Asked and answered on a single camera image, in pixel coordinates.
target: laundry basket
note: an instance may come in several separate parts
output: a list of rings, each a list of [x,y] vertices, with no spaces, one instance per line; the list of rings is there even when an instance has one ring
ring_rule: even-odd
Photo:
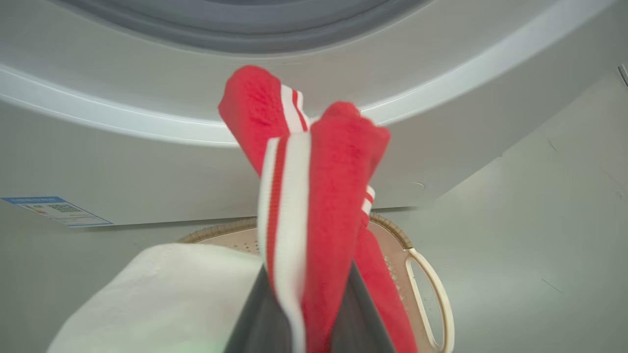
[[[179,240],[184,243],[202,243],[230,247],[245,253],[259,254],[257,219],[249,218],[215,225],[191,233]],[[408,313],[419,352],[453,352],[454,326],[452,308],[443,284],[427,260],[419,254],[406,234],[397,225],[379,214],[371,213],[368,229],[375,235],[399,289],[401,301]],[[416,261],[428,278],[440,306],[443,324],[443,345],[436,343],[430,329],[421,295],[414,280],[411,263]]]

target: red sock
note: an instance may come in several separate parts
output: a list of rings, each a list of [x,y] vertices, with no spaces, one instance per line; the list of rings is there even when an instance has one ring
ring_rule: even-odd
[[[308,129],[310,123],[302,111],[302,104],[303,97],[300,92],[281,85],[281,82],[276,77],[272,76],[268,71],[262,68],[247,66],[239,69],[227,82],[225,95],[219,105],[219,111],[226,125],[232,131],[236,140],[238,140],[240,146],[248,156],[249,161],[258,174],[261,174],[268,139],[278,136],[287,136],[290,133]],[[329,171],[325,171],[324,163],[321,164],[317,162],[319,159],[318,152],[314,151],[318,151],[318,147],[314,149],[314,145],[329,147],[333,146],[333,144],[341,144],[345,148],[343,152],[340,152],[340,150],[335,148],[327,148],[327,153],[329,154],[329,157],[335,159],[339,158],[338,160],[343,160],[343,158],[345,158],[343,161],[350,165],[351,163],[356,162],[352,159],[352,157],[347,156],[351,156],[352,153],[356,152],[356,145],[347,144],[347,141],[342,138],[339,139],[339,136],[342,136],[342,134],[352,134],[356,131],[368,131],[366,135],[369,133],[372,134],[372,136],[369,137],[369,143],[372,143],[373,141],[378,139],[381,140],[382,138],[387,141],[387,132],[385,132],[384,129],[373,129],[373,126],[369,121],[366,121],[365,119],[358,119],[359,111],[352,104],[334,104],[325,113],[325,117],[325,121],[322,119],[320,122],[315,124],[317,125],[321,123],[317,129],[325,131],[325,134],[313,134],[312,136],[313,152],[311,162],[314,163],[316,161],[316,165],[321,167],[319,171],[315,171],[315,169],[311,170],[311,172],[315,173],[315,175],[311,175],[310,190],[319,190],[319,188],[322,188],[321,190],[326,190],[333,196],[345,195],[345,192],[348,193],[346,186],[348,185],[347,182],[349,180],[352,180],[353,184],[349,185],[352,186],[363,184],[363,179],[366,179],[366,181],[370,179],[377,163],[384,153],[385,148],[372,148],[370,150],[369,153],[372,153],[370,160],[362,162],[366,163],[365,166],[363,166],[366,170],[365,173],[361,176],[349,175],[346,179],[344,179],[344,176],[334,178],[328,177],[330,174]],[[333,131],[334,126],[336,126],[336,128],[338,126],[343,126],[344,131],[342,133],[332,132],[331,134],[327,134],[327,131]],[[354,205],[351,205],[346,207],[347,209],[352,208],[353,210],[362,209],[362,212],[364,213],[362,213],[359,217],[361,221],[359,222],[356,230],[351,233],[351,236],[347,237],[347,239],[343,238],[343,243],[332,243],[333,248],[335,249],[333,251],[340,251],[343,247],[346,247],[345,251],[353,253],[353,248],[356,243],[355,239],[359,232],[360,241],[358,242],[358,246],[355,248],[356,252],[354,254],[354,258],[364,277],[366,285],[371,292],[371,297],[380,311],[384,324],[387,327],[397,351],[415,352],[416,346],[414,344],[414,337],[409,326],[407,314],[403,309],[403,304],[401,303],[398,292],[396,291],[396,285],[389,274],[376,239],[366,229],[366,226],[368,225],[368,212],[370,211],[373,196],[373,193],[371,193],[371,195],[366,193],[365,198],[363,197],[363,200],[358,202],[359,206],[355,207]],[[352,200],[347,200],[346,203],[355,203],[354,198],[355,197],[351,198]],[[326,222],[328,222],[327,219],[320,219],[320,215],[329,214],[324,212],[325,209],[337,210],[331,215],[331,217],[338,215],[336,219],[340,219],[340,215],[343,214],[344,211],[344,209],[339,210],[336,208],[338,202],[332,201],[335,200],[333,197],[317,198],[314,196],[313,199],[319,201],[310,205],[310,207],[317,210],[310,214],[318,214],[319,220],[316,222],[312,220],[309,221],[308,233],[310,232],[309,224],[313,224],[315,228],[319,228],[319,226],[325,225]],[[353,214],[353,210],[347,211],[347,213]],[[346,225],[343,227],[347,228],[350,221],[347,220],[345,223]],[[325,231],[325,227],[321,228],[322,229],[316,230],[316,232]],[[320,251],[312,252],[311,249],[313,248],[316,249],[318,247],[324,247],[325,241],[323,238],[313,240],[310,239],[310,237],[308,237],[307,241],[307,271],[308,278],[312,278],[311,281],[308,280],[308,283],[317,283],[318,280],[324,281],[325,273],[329,270],[332,270],[332,272],[334,271],[333,266],[321,266],[320,268],[317,268],[316,263],[320,258],[336,259],[334,261],[339,263],[339,266],[343,268],[341,271],[343,275],[338,277],[340,278],[339,280],[334,280],[334,284],[332,286],[326,287],[326,289],[318,289],[319,292],[325,292],[325,294],[321,296],[324,299],[317,300],[314,298],[313,300],[305,300],[304,298],[303,301],[304,309],[307,307],[307,310],[310,311],[307,316],[307,320],[310,320],[308,322],[310,322],[312,327],[321,328],[320,331],[316,332],[312,332],[309,327],[307,328],[308,346],[311,346],[310,348],[312,349],[318,349],[321,344],[327,344],[321,342],[327,342],[328,340],[328,331],[330,330],[329,325],[333,324],[333,319],[335,318],[335,314],[337,312],[337,308],[334,309],[334,307],[340,303],[337,298],[341,298],[342,293],[344,292],[344,284],[346,282],[346,274],[348,274],[348,264],[350,264],[351,257],[347,258],[346,256],[339,256],[335,253],[332,254]],[[312,307],[322,308],[323,311],[321,312],[321,315],[316,314],[312,316],[310,309]],[[311,339],[310,335],[314,335],[314,337],[318,338]]]

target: basket handle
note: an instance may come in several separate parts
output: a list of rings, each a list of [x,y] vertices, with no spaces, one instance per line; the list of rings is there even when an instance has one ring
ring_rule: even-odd
[[[449,298],[447,297],[447,293],[445,292],[445,287],[443,283],[438,278],[438,275],[430,265],[430,263],[423,257],[423,255],[419,254],[413,247],[408,249],[409,258],[406,260],[406,270],[408,271],[408,276],[410,277],[410,282],[412,283],[412,291],[414,292],[414,299],[416,300],[417,305],[419,306],[419,310],[421,311],[421,318],[423,320],[423,326],[425,326],[425,332],[427,333],[428,339],[430,340],[430,345],[434,348],[434,352],[438,353],[452,353],[453,352],[453,342],[455,337],[455,331],[453,327],[453,312],[452,306],[449,302]],[[436,340],[434,339],[434,335],[432,334],[430,323],[425,315],[425,309],[423,308],[423,302],[421,301],[421,294],[419,293],[419,288],[416,285],[416,280],[412,274],[411,267],[411,259],[416,261],[419,265],[423,273],[430,281],[430,286],[434,291],[434,295],[436,296],[436,300],[440,307],[441,319],[443,320],[443,346],[439,347],[436,344]]]

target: white stripe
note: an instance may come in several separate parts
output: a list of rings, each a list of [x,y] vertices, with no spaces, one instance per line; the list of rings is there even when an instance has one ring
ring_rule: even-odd
[[[310,118],[305,115],[305,112],[303,112],[303,93],[301,93],[300,91],[296,91],[297,98],[296,98],[296,107],[297,109],[299,109],[299,111],[301,112],[301,114],[303,115],[303,120],[305,120],[305,124],[308,127],[308,130],[310,130],[310,126],[311,126],[311,122],[310,122]]]
[[[310,150],[309,133],[293,134],[288,139],[275,238],[275,293],[290,323],[294,353],[305,353],[301,299],[307,257]]]
[[[371,212],[372,206],[373,204],[365,198],[364,202],[362,202],[362,211],[364,211],[364,213],[369,215],[369,212]]]
[[[366,193],[368,193],[373,198],[373,201],[375,201],[375,190],[370,185],[366,185]]]
[[[290,133],[303,132],[301,118],[299,118],[295,105],[292,103],[292,88],[286,85],[281,85],[281,105],[283,106],[283,116],[286,119]]]
[[[268,230],[268,209],[271,203],[271,191],[273,188],[273,173],[275,155],[279,138],[271,138],[266,143],[266,155],[264,156],[264,166],[262,166],[261,182],[259,186],[259,200],[257,201],[257,246],[259,254],[264,260],[264,266],[268,272],[266,264],[266,231]]]

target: label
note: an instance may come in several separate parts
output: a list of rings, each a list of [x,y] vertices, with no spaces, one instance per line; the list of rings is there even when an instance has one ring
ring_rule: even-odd
[[[2,199],[68,227],[94,227],[113,224],[56,196],[3,197]]]

